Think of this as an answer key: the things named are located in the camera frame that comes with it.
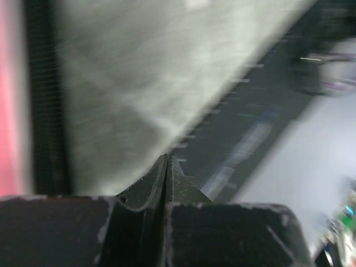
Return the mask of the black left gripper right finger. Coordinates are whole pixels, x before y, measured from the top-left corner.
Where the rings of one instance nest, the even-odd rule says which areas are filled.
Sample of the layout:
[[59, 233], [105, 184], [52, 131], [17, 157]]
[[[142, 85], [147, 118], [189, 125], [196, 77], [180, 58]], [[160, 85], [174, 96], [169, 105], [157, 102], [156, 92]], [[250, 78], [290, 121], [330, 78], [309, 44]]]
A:
[[312, 266], [295, 214], [279, 204], [217, 204], [167, 164], [167, 266]]

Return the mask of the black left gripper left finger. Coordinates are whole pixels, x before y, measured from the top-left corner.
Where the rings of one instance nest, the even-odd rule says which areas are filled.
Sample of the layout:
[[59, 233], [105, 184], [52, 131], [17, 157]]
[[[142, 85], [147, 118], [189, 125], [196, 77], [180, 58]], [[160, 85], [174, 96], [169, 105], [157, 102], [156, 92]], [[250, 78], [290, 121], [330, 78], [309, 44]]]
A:
[[117, 196], [1, 198], [2, 266], [159, 266], [168, 156]]

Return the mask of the pink racket bag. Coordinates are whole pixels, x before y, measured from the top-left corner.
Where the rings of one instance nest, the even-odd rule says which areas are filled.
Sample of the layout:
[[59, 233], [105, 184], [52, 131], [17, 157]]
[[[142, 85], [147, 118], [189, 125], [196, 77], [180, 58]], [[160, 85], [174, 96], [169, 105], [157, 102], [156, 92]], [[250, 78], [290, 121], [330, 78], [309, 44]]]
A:
[[1, 194], [72, 192], [55, 1], [1, 2]]

